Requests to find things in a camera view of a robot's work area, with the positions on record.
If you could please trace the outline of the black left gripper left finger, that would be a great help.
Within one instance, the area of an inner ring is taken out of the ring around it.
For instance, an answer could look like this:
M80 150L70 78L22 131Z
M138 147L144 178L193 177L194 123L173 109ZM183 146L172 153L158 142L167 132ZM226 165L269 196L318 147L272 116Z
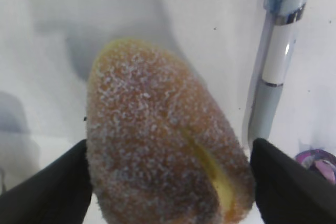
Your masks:
M92 197L86 152L82 140L1 195L1 223L83 223Z

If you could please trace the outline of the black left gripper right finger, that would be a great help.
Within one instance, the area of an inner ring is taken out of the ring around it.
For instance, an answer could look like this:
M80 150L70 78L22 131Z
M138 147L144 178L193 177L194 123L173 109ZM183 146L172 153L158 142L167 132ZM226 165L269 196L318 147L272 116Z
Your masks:
M335 223L335 186L263 138L253 142L250 165L264 223Z

